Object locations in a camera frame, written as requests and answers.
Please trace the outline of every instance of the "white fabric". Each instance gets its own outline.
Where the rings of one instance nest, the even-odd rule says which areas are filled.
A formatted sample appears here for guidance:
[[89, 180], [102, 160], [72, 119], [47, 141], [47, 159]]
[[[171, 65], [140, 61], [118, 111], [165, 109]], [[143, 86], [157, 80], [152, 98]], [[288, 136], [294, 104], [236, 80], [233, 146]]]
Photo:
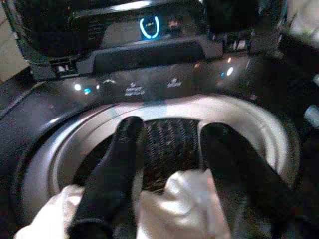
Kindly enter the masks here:
[[[81, 187], [65, 187], [15, 239], [67, 239], [66, 229], [82, 194]], [[177, 172], [163, 195], [142, 191], [139, 205], [138, 239], [230, 238], [210, 170]]]

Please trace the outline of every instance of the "blue indicator light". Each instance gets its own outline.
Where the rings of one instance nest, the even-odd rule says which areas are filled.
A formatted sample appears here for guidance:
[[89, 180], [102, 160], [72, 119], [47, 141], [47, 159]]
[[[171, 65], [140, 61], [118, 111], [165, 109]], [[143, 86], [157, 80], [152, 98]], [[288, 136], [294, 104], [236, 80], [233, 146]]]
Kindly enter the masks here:
[[154, 20], [155, 20], [155, 23], [156, 23], [156, 33], [151, 36], [149, 35], [146, 31], [145, 31], [145, 28], [143, 26], [143, 22], [144, 22], [144, 18], [142, 18], [140, 20], [140, 29], [141, 29], [141, 32], [142, 34], [144, 35], [144, 37], [146, 37], [147, 39], [154, 39], [156, 38], [158, 35], [159, 35], [159, 32], [160, 32], [160, 21], [159, 21], [159, 18], [157, 16], [154, 17]]
[[87, 95], [89, 93], [91, 93], [91, 89], [90, 88], [85, 88], [84, 89], [84, 94]]

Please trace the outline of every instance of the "white cloth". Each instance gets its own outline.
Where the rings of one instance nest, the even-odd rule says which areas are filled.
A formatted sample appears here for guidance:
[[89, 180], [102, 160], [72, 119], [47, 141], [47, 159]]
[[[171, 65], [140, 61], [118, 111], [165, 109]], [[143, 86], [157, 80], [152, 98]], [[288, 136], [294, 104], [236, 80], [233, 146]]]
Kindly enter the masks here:
[[[66, 229], [82, 194], [81, 187], [65, 187], [15, 239], [67, 239]], [[230, 238], [210, 170], [177, 172], [162, 195], [142, 191], [139, 205], [138, 239]]]

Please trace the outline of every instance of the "washing machine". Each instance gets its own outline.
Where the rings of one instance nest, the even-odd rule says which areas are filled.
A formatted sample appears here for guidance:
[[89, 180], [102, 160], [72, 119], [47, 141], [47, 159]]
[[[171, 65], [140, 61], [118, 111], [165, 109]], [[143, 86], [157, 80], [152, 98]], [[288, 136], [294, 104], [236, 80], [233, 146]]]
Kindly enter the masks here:
[[[199, 135], [211, 122], [247, 138], [295, 187], [316, 89], [313, 68], [298, 67], [281, 32], [285, 1], [69, 2], [52, 3], [68, 16], [53, 26], [73, 34], [57, 36], [25, 25], [20, 9], [32, 15], [30, 5], [3, 3], [30, 63], [0, 86], [0, 171], [21, 225], [63, 187], [84, 185], [128, 116], [145, 121], [144, 189], [160, 193], [174, 172], [205, 169]], [[221, 14], [245, 7], [252, 14], [242, 23]]]

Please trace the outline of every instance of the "floor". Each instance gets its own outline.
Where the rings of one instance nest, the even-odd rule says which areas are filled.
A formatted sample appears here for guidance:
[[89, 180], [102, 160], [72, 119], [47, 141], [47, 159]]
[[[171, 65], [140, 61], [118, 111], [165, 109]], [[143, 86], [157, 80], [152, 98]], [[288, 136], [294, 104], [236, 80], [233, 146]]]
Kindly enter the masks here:
[[27, 66], [0, 4], [0, 82], [8, 80]]

